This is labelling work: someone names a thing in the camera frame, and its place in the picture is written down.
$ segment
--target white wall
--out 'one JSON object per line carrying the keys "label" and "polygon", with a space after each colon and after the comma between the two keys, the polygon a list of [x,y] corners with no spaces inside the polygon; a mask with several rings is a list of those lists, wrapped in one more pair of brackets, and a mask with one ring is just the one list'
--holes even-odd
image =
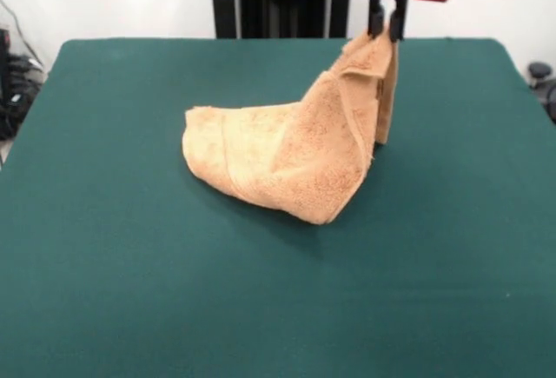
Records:
{"label": "white wall", "polygon": [[[4,0],[50,66],[71,38],[106,36],[214,37],[211,0]],[[489,36],[499,39],[523,70],[533,59],[556,65],[553,0],[413,2],[408,36]],[[0,22],[10,22],[0,10]],[[352,0],[348,34],[365,29],[367,0]]]}

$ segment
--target towel fold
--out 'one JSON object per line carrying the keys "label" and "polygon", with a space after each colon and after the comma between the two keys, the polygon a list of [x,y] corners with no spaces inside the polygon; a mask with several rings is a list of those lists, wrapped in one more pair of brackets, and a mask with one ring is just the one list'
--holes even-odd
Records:
{"label": "towel fold", "polygon": [[314,224],[332,222],[386,143],[398,47],[387,31],[347,43],[296,103],[186,112],[191,172],[222,193]]}

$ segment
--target green table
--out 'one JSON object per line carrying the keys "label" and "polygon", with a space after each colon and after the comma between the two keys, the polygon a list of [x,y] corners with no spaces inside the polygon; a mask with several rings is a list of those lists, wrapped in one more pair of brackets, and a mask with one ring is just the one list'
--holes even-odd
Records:
{"label": "green table", "polygon": [[185,109],[299,99],[342,41],[63,46],[0,174],[0,376],[556,376],[554,127],[490,40],[409,40],[339,219],[221,195]]}

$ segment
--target orange towel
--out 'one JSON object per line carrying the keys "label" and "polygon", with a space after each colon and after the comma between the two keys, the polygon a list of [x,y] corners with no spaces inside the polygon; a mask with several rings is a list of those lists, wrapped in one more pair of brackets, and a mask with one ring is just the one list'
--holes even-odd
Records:
{"label": "orange towel", "polygon": [[186,112],[183,155],[222,193],[314,224],[332,222],[385,143],[397,79],[387,31],[344,46],[305,96],[284,105]]}

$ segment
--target black cable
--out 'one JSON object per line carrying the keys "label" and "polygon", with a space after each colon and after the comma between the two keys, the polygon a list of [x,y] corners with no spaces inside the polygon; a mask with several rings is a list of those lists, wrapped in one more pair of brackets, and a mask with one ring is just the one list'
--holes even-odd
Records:
{"label": "black cable", "polygon": [[14,12],[14,10],[10,9],[10,7],[6,4],[6,2],[4,0],[0,0],[0,5],[2,5],[2,7],[10,14],[10,16],[13,17],[14,22],[16,24],[16,29],[17,29],[17,33],[19,34],[19,37],[21,37],[21,40],[23,41],[23,44],[25,45],[25,48],[27,48],[27,50],[29,51],[29,53],[35,58],[35,60],[41,64],[41,66],[43,66],[43,63],[41,62],[41,60],[39,59],[38,55],[36,54],[35,50],[33,50],[33,48],[31,47],[31,45],[29,45],[29,43],[27,42],[27,39],[25,39],[25,36],[23,35],[23,31],[21,30],[21,26],[19,24],[19,20],[17,19],[17,15]]}

